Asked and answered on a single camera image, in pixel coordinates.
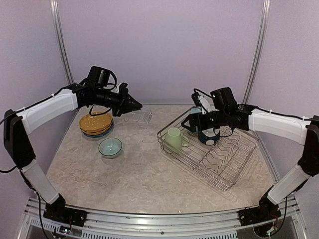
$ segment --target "silver dish rack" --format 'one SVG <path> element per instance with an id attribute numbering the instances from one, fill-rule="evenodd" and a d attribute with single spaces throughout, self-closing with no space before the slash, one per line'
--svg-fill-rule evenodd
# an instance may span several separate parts
<path id="1" fill-rule="evenodd" d="M 235 129 L 231 136 L 222 137 L 216 144 L 205 145 L 198 140 L 197 134 L 181 126 L 181 122 L 192 108 L 158 132 L 161 149 L 168 158 L 178 160 L 210 185 L 227 191 L 237 182 L 251 158 L 257 147 L 257 138 L 245 131 Z M 164 142 L 165 135 L 171 127 L 179 128 L 189 139 L 189 146 L 183 147 L 178 153 L 173 152 Z M 230 135 L 230 133 L 229 128 L 220 128 L 222 136 Z"/>

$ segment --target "stack of plates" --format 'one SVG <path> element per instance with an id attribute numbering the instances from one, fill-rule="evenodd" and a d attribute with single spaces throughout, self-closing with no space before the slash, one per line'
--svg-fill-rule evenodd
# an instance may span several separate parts
<path id="1" fill-rule="evenodd" d="M 79 121 L 81 131 L 90 138 L 99 138 L 107 135 L 113 128 L 113 117 L 110 114 L 101 116 L 86 115 Z"/>

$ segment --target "clear glass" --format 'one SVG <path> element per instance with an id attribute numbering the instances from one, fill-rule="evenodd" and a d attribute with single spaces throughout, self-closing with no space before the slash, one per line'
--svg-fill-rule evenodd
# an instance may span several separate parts
<path id="1" fill-rule="evenodd" d="M 152 111 L 147 108 L 142 108 L 140 111 L 133 111 L 122 115 L 125 122 L 136 122 L 136 123 L 149 123 L 152 119 Z"/>

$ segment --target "wall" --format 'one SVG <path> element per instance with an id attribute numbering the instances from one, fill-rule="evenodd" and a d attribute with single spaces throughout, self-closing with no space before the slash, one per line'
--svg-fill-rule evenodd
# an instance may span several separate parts
<path id="1" fill-rule="evenodd" d="M 75 81 L 92 65 L 105 67 L 143 103 L 190 103 L 194 87 L 225 86 L 241 102 L 262 6 L 262 0 L 59 1 Z"/>
<path id="2" fill-rule="evenodd" d="M 66 85 L 48 0 L 0 1 L 0 32 L 1 114 L 37 102 Z M 30 136 L 45 172 L 72 117 L 73 113 L 60 116 Z M 13 166 L 1 146 L 0 169 Z M 11 239 L 33 193 L 17 171 L 0 174 L 0 192 L 0 238 Z"/>
<path id="3" fill-rule="evenodd" d="M 319 115 L 319 2 L 273 0 L 261 62 L 250 104 L 277 112 Z M 261 134 L 282 177 L 296 164 L 303 147 Z M 311 239 L 319 238 L 319 177 L 296 193 Z"/>

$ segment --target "beige countertop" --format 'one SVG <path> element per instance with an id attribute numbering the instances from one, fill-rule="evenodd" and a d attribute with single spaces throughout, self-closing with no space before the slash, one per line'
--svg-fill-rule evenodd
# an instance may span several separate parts
<path id="1" fill-rule="evenodd" d="M 258 204 L 273 184 L 257 148 L 238 182 L 228 191 L 209 187 L 188 169 L 161 154 L 157 132 L 190 106 L 147 106 L 147 125 L 114 118 L 113 131 L 101 139 L 86 138 L 78 126 L 82 108 L 66 133 L 47 177 L 67 204 L 127 213 L 178 214 L 213 212 Z M 99 143 L 116 137 L 121 155 L 102 160 Z"/>

